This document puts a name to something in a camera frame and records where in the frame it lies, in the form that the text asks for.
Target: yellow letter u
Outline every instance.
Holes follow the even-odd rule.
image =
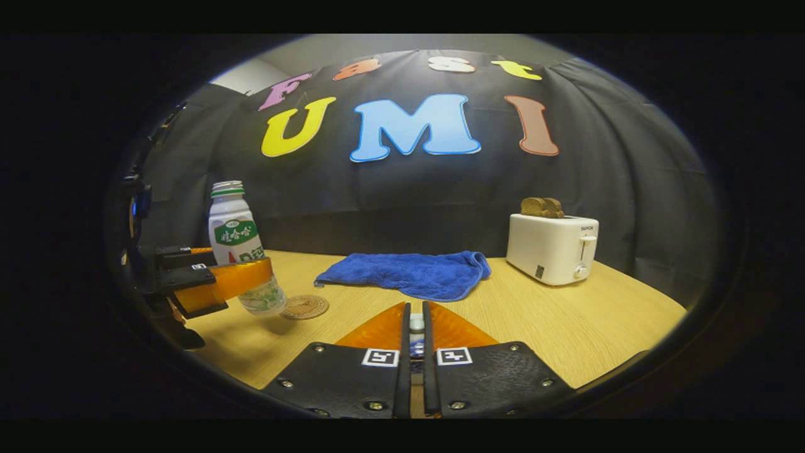
[[[290,139],[284,139],[283,133],[285,132],[285,127],[288,125],[288,120],[291,119],[298,110],[285,110],[280,114],[272,116],[271,119],[268,120],[266,136],[262,138],[262,153],[269,157],[277,157],[289,152],[294,152],[303,147],[316,136],[316,133],[321,127],[321,121],[324,119],[324,111],[327,110],[327,105],[335,100],[336,99],[331,96],[330,98],[322,98],[307,104],[304,108],[308,111],[308,117],[304,120],[302,131]]]

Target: blue letter m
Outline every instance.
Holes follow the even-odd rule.
[[[385,159],[391,153],[382,145],[381,131],[404,155],[414,151],[425,128],[431,127],[431,139],[422,146],[430,154],[472,154],[481,150],[481,144],[469,135],[464,119],[461,94],[434,94],[427,97],[414,114],[408,114],[392,101],[383,99],[355,107],[361,114],[360,143],[349,155],[352,162]]]

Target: bottle cap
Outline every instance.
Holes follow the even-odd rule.
[[[246,193],[243,189],[243,181],[222,181],[213,184],[210,197],[220,197],[223,195],[233,195],[235,193]]]
[[[415,334],[425,331],[425,321],[422,319],[421,313],[411,314],[411,320],[408,323],[408,330]]]

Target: toaster knob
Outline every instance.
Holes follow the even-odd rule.
[[[573,273],[575,278],[587,278],[590,275],[590,268],[587,266],[579,266]]]

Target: coaster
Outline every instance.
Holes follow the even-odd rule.
[[[285,310],[283,310],[281,315],[284,318],[294,320],[310,319],[321,315],[327,311],[328,308],[330,308],[330,304],[322,297],[309,295],[294,296],[288,298]]]

